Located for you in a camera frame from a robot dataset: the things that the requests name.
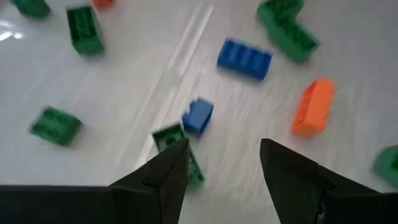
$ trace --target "orange plastic block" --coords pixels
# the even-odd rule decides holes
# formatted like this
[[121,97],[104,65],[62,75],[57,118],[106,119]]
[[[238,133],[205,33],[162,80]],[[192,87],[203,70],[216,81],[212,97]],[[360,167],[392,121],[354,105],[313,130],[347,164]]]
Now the orange plastic block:
[[116,0],[93,0],[93,4],[94,4],[95,8],[102,9],[102,8],[110,6],[115,1]]
[[335,85],[326,78],[317,78],[304,90],[293,122],[294,134],[311,137],[326,127],[334,91]]

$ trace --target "white table surface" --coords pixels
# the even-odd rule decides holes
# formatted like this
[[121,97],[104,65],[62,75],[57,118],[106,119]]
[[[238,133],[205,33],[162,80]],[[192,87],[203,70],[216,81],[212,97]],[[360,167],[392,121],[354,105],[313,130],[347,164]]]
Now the white table surface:
[[[398,141],[398,1],[306,0],[297,19],[321,45],[302,65],[269,40],[259,0],[118,0],[97,13],[106,54],[93,58],[68,33],[65,8],[84,1],[47,2],[52,15],[40,22],[0,3],[0,37],[12,34],[0,41],[0,184],[109,185],[154,156],[150,133],[201,96],[215,104],[204,135],[191,138],[206,181],[186,195],[180,223],[279,223],[261,138],[395,191],[372,166]],[[226,37],[274,54],[263,82],[216,68]],[[295,108],[319,76],[336,83],[328,125],[301,139],[290,132]],[[83,122],[71,148],[29,134],[45,105]]]

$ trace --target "green plastic block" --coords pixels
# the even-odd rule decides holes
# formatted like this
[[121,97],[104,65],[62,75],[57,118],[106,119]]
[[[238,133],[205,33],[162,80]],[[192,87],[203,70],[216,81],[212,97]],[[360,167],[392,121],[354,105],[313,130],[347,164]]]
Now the green plastic block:
[[388,147],[380,153],[374,171],[398,188],[398,145]]
[[71,143],[80,126],[81,122],[74,116],[47,107],[32,125],[30,132],[52,143],[67,146]]
[[291,19],[271,21],[268,33],[271,40],[277,42],[288,56],[298,62],[308,59],[319,46],[312,34]]
[[67,10],[72,45],[79,54],[94,55],[104,51],[98,22],[90,6]]
[[43,19],[50,14],[50,8],[44,0],[11,0],[19,13],[33,19]]
[[[175,124],[152,133],[156,148],[159,152],[167,149],[181,139],[186,139],[181,124]],[[198,162],[193,154],[192,148],[189,153],[189,184],[196,185],[204,181],[205,176],[200,170]]]
[[260,3],[257,15],[268,26],[274,19],[294,19],[303,8],[302,0],[273,0]]

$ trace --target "toy brick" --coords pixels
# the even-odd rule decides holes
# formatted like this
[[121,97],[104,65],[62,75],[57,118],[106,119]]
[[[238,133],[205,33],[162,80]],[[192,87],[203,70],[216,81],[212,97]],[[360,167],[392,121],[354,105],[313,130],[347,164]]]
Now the toy brick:
[[[159,152],[167,149],[174,145],[178,140],[186,139],[184,130],[181,124],[175,124],[159,131],[152,133],[152,137],[155,141],[156,148]],[[189,184],[196,185],[200,184],[205,180],[205,176],[201,172],[199,164],[193,154],[192,148],[190,147],[189,153]]]
[[307,60],[319,46],[312,34],[291,19],[270,22],[268,33],[271,40],[297,62]]
[[50,14],[50,8],[43,0],[11,0],[19,13],[33,19],[43,19]]
[[67,10],[72,45],[79,54],[93,55],[104,47],[95,13],[90,6]]
[[97,9],[110,7],[116,0],[93,0],[93,5]]
[[80,126],[81,122],[74,116],[48,107],[32,125],[30,132],[44,140],[60,146],[67,146],[75,137]]
[[384,149],[377,157],[374,171],[398,187],[398,145]]
[[311,137],[326,127],[334,88],[326,78],[317,78],[305,89],[297,107],[293,133]]
[[218,56],[217,66],[263,80],[267,75],[271,58],[269,53],[226,39]]
[[182,124],[187,132],[200,136],[210,120],[214,104],[199,98],[193,100],[189,108],[189,113],[182,116]]
[[257,9],[260,20],[268,26],[274,19],[294,19],[303,8],[302,0],[273,0],[262,2]]

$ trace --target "blue lego brick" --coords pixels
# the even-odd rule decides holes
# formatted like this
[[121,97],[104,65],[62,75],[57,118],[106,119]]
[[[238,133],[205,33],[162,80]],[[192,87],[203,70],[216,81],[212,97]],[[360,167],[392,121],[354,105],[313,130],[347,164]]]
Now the blue lego brick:
[[267,75],[271,58],[272,55],[267,52],[226,39],[218,56],[217,66],[263,80]]
[[200,136],[210,120],[214,104],[199,98],[193,100],[189,108],[189,113],[182,116],[182,124],[187,132]]

